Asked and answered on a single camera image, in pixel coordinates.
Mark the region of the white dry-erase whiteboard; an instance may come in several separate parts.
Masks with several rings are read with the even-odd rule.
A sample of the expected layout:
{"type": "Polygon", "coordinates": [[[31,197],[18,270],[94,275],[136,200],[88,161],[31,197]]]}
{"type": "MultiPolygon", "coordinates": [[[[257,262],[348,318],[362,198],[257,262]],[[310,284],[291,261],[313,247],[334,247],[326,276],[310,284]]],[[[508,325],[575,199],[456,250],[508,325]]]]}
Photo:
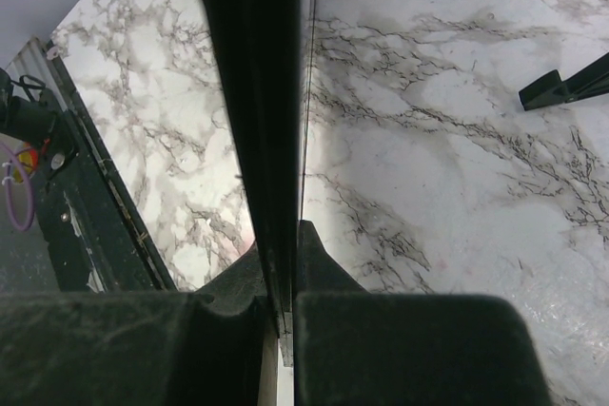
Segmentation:
{"type": "Polygon", "coordinates": [[[284,363],[302,217],[315,0],[202,0],[284,363]]]}

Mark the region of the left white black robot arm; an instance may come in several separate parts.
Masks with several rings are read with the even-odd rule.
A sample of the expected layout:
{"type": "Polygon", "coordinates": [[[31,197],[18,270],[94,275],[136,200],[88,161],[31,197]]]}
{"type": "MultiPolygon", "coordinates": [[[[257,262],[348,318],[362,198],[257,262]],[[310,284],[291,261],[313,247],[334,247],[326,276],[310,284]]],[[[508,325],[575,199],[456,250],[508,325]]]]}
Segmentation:
{"type": "Polygon", "coordinates": [[[69,113],[52,108],[54,93],[33,76],[13,80],[1,70],[1,133],[25,142],[39,154],[39,168],[51,179],[75,156],[69,113]]]}

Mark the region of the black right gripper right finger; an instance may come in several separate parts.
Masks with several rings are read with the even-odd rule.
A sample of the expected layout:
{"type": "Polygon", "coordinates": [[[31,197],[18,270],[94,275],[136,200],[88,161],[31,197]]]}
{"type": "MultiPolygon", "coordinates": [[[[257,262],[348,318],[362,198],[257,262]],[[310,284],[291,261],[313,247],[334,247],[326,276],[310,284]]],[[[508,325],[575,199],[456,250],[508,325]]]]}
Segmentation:
{"type": "Polygon", "coordinates": [[[364,290],[299,227],[294,300],[299,405],[547,405],[516,309],[485,295],[364,290]]]}

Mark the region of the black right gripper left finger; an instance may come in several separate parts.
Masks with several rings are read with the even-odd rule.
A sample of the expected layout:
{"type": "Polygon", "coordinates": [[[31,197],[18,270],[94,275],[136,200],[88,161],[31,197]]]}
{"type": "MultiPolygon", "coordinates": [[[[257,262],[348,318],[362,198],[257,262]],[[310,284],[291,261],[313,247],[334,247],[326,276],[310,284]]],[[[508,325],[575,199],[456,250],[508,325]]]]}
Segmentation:
{"type": "Polygon", "coordinates": [[[269,323],[250,249],[197,292],[1,299],[5,405],[266,405],[269,323]]]}

